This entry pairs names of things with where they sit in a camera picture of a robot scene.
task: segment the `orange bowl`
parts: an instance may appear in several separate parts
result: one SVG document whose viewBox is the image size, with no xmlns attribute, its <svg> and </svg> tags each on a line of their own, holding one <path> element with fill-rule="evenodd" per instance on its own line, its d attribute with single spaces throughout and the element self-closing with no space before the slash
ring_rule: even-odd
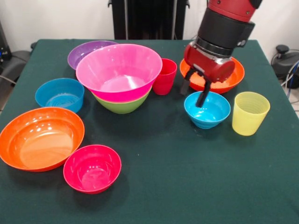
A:
<svg viewBox="0 0 299 224">
<path fill-rule="evenodd" d="M 13 119 L 0 134 L 0 158 L 9 166 L 43 172 L 62 165 L 80 146 L 84 124 L 74 112 L 43 107 Z"/>
<path fill-rule="evenodd" d="M 235 62 L 235 70 L 232 73 L 232 75 L 223 83 L 216 82 L 211 84 L 211 91 L 216 92 L 219 94 L 225 93 L 227 91 L 230 91 L 232 88 L 234 88 L 236 85 L 238 85 L 242 79 L 244 78 L 245 71 L 242 66 L 242 64 L 236 60 L 235 58 L 232 58 L 232 60 Z M 186 61 L 183 59 L 180 66 L 180 71 L 183 75 L 183 77 L 186 76 L 186 73 L 190 69 L 190 66 L 186 63 Z M 205 80 L 203 77 L 193 74 L 190 78 L 190 86 L 196 91 L 203 91 L 205 86 Z"/>
</svg>

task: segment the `purple bowl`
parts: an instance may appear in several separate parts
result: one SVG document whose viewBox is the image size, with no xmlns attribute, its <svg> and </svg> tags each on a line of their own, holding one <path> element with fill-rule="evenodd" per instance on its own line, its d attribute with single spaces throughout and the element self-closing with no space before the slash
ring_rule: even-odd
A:
<svg viewBox="0 0 299 224">
<path fill-rule="evenodd" d="M 75 47 L 67 56 L 68 64 L 76 70 L 79 62 L 94 50 L 117 44 L 113 41 L 90 41 Z"/>
</svg>

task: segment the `dark green table cover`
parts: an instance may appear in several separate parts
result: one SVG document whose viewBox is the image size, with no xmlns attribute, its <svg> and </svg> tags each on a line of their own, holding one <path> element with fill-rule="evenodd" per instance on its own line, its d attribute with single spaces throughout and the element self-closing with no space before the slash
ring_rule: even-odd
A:
<svg viewBox="0 0 299 224">
<path fill-rule="evenodd" d="M 38 108 L 35 91 L 46 81 L 75 78 L 68 53 L 87 40 L 40 40 L 0 115 L 0 130 Z M 148 46 L 180 63 L 188 41 L 126 41 Z M 102 107 L 89 91 L 78 113 L 82 146 L 104 144 L 122 159 L 115 184 L 98 195 L 70 188 L 59 167 L 29 173 L 0 162 L 1 224 L 297 224 L 299 223 L 298 118 L 257 41 L 236 49 L 244 80 L 223 94 L 233 106 L 242 91 L 268 98 L 271 110 L 257 133 L 242 137 L 232 114 L 210 130 L 196 128 L 174 87 L 150 93 L 131 114 Z"/>
</svg>

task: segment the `white wall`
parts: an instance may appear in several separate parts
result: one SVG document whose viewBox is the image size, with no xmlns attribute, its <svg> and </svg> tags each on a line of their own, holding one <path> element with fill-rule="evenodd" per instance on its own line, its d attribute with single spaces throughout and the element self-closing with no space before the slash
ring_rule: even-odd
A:
<svg viewBox="0 0 299 224">
<path fill-rule="evenodd" d="M 114 39 L 108 0 L 0 0 L 0 21 L 12 51 L 45 38 Z"/>
<path fill-rule="evenodd" d="M 189 0 L 184 39 L 196 35 L 206 0 Z M 114 39 L 112 9 L 108 0 L 0 0 L 0 21 L 12 50 L 29 49 L 41 38 Z M 299 1 L 263 0 L 252 21 L 268 59 L 283 43 L 299 49 Z"/>
<path fill-rule="evenodd" d="M 189 0 L 186 9 L 184 39 L 196 35 L 202 20 L 206 0 Z M 291 49 L 299 49 L 299 1 L 263 0 L 260 8 L 252 17 L 256 24 L 250 39 L 257 39 L 268 60 L 275 53 L 278 44 L 286 44 Z"/>
</svg>

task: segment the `blue bowl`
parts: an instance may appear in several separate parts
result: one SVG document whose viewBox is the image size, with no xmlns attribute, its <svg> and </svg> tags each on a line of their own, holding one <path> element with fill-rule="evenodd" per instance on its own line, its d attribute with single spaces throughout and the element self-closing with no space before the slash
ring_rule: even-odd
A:
<svg viewBox="0 0 299 224">
<path fill-rule="evenodd" d="M 84 87 L 75 79 L 58 78 L 41 85 L 36 102 L 41 106 L 56 106 L 77 113 L 83 105 Z"/>
<path fill-rule="evenodd" d="M 202 108 L 196 107 L 200 92 L 189 95 L 184 103 L 191 121 L 199 128 L 209 129 L 224 121 L 230 114 L 229 102 L 220 94 L 209 92 Z"/>
</svg>

